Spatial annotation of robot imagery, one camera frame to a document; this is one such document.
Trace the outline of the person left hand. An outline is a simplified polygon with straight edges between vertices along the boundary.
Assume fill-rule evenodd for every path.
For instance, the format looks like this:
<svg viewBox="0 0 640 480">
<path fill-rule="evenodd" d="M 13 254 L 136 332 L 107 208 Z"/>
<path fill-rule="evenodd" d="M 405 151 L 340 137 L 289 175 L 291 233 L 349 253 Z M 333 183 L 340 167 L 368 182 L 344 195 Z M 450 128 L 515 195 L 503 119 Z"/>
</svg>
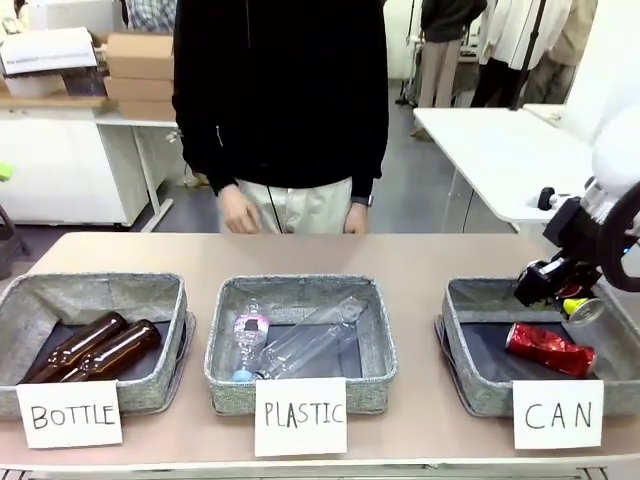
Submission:
<svg viewBox="0 0 640 480">
<path fill-rule="evenodd" d="M 364 235 L 369 231 L 369 208 L 360 203 L 353 203 L 344 223 L 345 234 Z"/>
</svg>

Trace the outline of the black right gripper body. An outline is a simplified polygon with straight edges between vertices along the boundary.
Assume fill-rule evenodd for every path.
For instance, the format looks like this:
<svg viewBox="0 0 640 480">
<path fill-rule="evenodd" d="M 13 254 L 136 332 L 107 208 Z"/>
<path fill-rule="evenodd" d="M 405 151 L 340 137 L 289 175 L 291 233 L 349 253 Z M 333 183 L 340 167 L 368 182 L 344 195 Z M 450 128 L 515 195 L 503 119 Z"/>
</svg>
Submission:
<svg viewBox="0 0 640 480">
<path fill-rule="evenodd" d="M 543 236 L 559 248 L 549 262 L 552 283 L 595 283 L 601 273 L 596 259 L 600 225 L 583 209 L 579 199 L 568 199 L 546 225 Z"/>
</svg>

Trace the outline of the person right hand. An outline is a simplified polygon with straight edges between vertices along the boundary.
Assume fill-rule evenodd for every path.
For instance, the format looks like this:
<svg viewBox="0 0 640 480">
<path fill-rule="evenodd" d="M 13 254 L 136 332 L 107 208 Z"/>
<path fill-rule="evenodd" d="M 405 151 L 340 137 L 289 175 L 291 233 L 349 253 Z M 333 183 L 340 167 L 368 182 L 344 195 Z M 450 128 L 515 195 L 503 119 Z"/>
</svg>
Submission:
<svg viewBox="0 0 640 480">
<path fill-rule="evenodd" d="M 221 189 L 218 200 L 224 224 L 232 233 L 257 234 L 260 232 L 261 224 L 257 208 L 236 185 L 228 185 Z"/>
</svg>

